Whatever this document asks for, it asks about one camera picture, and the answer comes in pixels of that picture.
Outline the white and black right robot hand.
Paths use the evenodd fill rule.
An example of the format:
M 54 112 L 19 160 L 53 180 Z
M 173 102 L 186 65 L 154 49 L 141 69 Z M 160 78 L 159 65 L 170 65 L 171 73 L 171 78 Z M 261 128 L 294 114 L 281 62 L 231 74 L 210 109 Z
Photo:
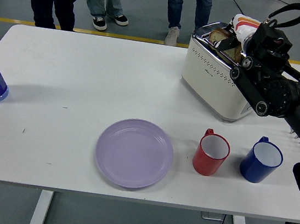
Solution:
M 213 46 L 218 51 L 232 49 L 241 45 L 243 53 L 247 52 L 249 41 L 260 26 L 261 22 L 243 14 L 237 14 L 230 21 L 230 29 L 233 30 L 233 36 L 221 41 L 214 41 Z

